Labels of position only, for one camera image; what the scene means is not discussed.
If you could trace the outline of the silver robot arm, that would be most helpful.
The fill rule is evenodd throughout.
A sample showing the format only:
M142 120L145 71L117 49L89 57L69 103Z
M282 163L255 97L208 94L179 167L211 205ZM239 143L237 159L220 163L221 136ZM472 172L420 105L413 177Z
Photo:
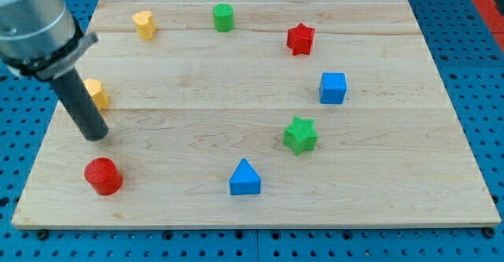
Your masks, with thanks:
M97 41L64 0L1 0L1 62L17 76L57 79Z

